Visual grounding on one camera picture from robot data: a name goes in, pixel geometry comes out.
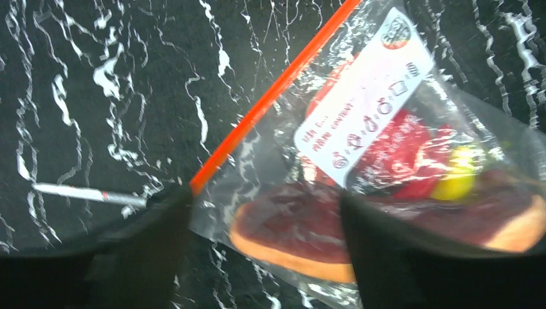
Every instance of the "blurred black object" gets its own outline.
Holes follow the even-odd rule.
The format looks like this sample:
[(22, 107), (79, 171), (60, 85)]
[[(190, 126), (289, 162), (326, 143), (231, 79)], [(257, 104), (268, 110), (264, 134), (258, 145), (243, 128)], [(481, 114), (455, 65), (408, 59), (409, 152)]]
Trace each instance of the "blurred black object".
[(178, 187), (61, 247), (0, 256), (3, 308), (168, 308), (192, 201), (190, 188)]
[(348, 193), (341, 219), (365, 309), (546, 307), (542, 249), (510, 254), (463, 245)]

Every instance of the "white pen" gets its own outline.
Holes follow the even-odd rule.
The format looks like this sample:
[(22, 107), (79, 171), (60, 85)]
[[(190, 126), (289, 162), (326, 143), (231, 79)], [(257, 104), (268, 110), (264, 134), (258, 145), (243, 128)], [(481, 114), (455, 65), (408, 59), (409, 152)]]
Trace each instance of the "white pen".
[(100, 191), (90, 188), (76, 188), (68, 185), (56, 185), (51, 183), (35, 183), (32, 187), (43, 193), (65, 196), (67, 198), (79, 198), (90, 201), (103, 201), (106, 203), (146, 207), (147, 199), (130, 194)]

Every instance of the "marble countertop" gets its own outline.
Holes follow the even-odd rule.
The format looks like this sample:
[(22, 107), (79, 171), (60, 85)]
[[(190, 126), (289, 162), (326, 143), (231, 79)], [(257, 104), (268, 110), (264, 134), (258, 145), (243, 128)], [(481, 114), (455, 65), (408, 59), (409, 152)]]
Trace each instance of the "marble countertop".
[[(33, 182), (154, 194), (187, 182), (341, 0), (10, 0), (0, 5), (0, 248), (56, 246), (131, 209)], [(437, 66), (544, 130), (546, 5), (416, 0)], [(193, 236), (173, 308), (326, 308)]]

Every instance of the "pen barrel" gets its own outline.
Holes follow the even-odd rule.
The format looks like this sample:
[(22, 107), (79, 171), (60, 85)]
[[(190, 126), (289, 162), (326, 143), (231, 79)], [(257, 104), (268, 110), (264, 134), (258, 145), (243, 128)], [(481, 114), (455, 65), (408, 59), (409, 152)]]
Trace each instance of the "pen barrel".
[(103, 194), (106, 195), (104, 201), (109, 203), (131, 205), (135, 207), (146, 207), (147, 199), (141, 198), (139, 196), (108, 194), (108, 192), (103, 192)]

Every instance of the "yellow fruit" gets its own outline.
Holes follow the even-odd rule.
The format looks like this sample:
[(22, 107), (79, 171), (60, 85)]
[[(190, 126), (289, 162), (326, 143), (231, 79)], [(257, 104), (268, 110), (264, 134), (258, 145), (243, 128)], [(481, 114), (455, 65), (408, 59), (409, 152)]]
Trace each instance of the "yellow fruit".
[(468, 146), (459, 146), (451, 154), (447, 163), (446, 175), (439, 181), (431, 197), (436, 200), (451, 201), (465, 196), (476, 179), (474, 155)]

